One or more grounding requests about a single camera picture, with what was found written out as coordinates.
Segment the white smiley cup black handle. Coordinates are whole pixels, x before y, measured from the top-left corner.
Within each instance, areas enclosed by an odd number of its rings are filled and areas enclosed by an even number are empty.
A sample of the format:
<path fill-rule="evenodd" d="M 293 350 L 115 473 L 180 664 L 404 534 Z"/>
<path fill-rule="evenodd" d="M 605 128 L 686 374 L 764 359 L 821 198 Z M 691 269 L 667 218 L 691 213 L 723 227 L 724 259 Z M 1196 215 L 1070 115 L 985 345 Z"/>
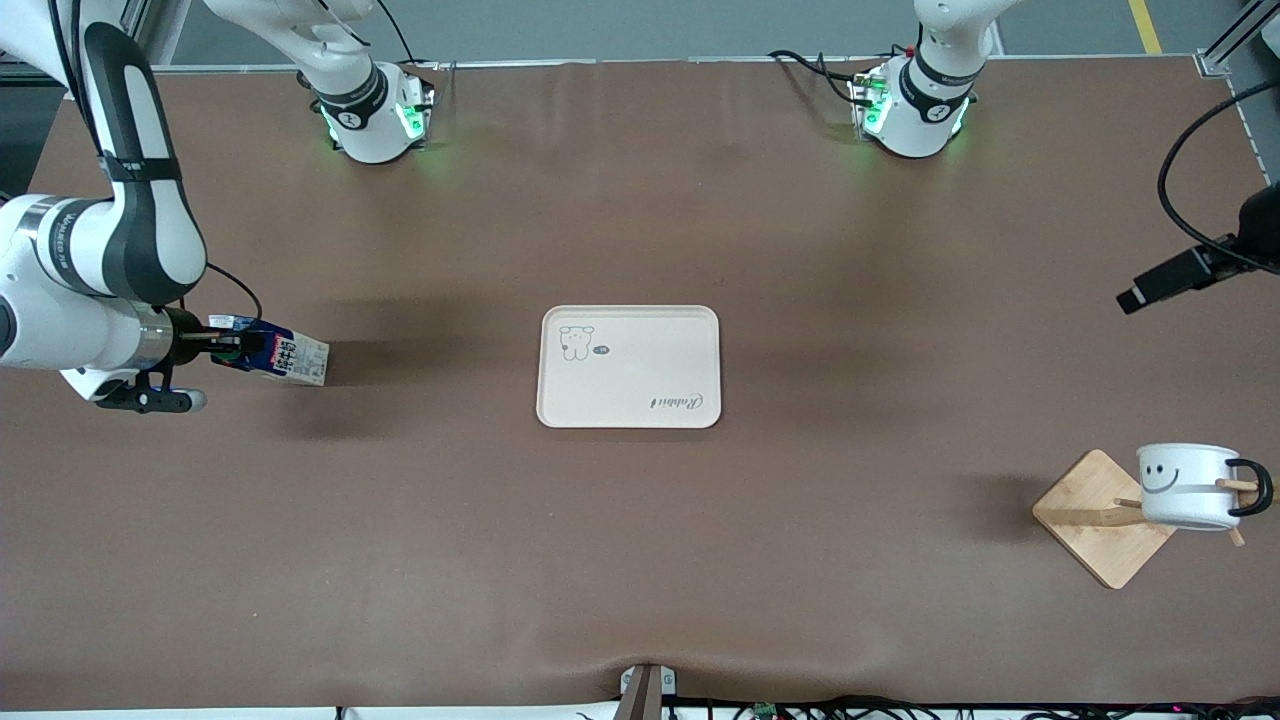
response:
<path fill-rule="evenodd" d="M 1196 443 L 1137 450 L 1140 510 L 1148 521 L 1185 530 L 1229 532 L 1267 511 L 1275 498 L 1270 470 L 1238 451 Z"/>

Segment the wooden cup rack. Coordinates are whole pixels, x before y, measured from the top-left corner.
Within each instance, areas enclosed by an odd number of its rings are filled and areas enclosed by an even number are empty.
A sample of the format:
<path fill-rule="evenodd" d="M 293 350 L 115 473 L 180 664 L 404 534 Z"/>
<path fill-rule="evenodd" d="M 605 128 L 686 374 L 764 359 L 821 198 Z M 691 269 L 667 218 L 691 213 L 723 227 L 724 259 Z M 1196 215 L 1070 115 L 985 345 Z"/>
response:
<path fill-rule="evenodd" d="M 1034 503 L 1032 514 L 1112 591 L 1121 589 L 1176 532 L 1185 530 L 1148 521 L 1140 510 L 1138 459 L 1135 473 L 1129 473 L 1100 448 L 1080 456 Z M 1224 533 L 1236 547 L 1244 543 L 1240 527 L 1188 532 Z"/>

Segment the brown table cover mat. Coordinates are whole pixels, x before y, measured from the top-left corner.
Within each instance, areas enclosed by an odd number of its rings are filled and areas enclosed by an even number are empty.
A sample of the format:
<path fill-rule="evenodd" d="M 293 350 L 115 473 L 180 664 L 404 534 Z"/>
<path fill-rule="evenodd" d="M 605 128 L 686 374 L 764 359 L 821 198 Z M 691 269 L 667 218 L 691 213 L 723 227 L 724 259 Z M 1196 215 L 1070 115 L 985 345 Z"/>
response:
<path fill-rule="evenodd" d="M 434 74 L 433 143 L 326 145 L 285 73 L 157 81 L 212 260 L 323 388 L 201 360 L 182 416 L 0 372 L 0 708 L 918 705 L 1280 694 L 1280 512 L 1107 591 L 1032 516 L 1085 451 L 1280 468 L 1280 279 L 1132 316 L 1155 195 L 1228 88 L 1006 60 L 945 152 L 860 142 L 773 61 Z M 710 428 L 553 429 L 559 305 L 719 318 Z"/>

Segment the cream rectangular tray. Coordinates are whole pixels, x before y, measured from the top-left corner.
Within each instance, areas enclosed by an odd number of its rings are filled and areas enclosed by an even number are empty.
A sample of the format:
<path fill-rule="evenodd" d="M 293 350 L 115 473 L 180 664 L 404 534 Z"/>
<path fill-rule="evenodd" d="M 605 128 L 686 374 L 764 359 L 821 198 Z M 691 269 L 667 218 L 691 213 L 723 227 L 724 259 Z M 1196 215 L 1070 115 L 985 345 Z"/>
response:
<path fill-rule="evenodd" d="M 553 429 L 690 429 L 722 414 L 721 323 L 703 305 L 559 305 L 535 410 Z"/>

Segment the aluminium frame profile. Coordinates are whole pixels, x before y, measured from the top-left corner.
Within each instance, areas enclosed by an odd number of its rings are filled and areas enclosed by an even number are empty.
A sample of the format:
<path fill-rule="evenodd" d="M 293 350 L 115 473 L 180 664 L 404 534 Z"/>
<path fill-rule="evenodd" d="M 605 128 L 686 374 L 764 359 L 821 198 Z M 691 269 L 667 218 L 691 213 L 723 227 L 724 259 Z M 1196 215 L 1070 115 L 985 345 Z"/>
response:
<path fill-rule="evenodd" d="M 118 20 L 151 64 L 157 63 L 168 37 L 166 0 L 115 0 Z"/>
<path fill-rule="evenodd" d="M 1228 28 L 1208 47 L 1196 51 L 1193 59 L 1198 74 L 1202 78 L 1225 77 L 1230 56 L 1258 37 L 1280 59 L 1280 0 L 1243 0 L 1240 12 Z"/>

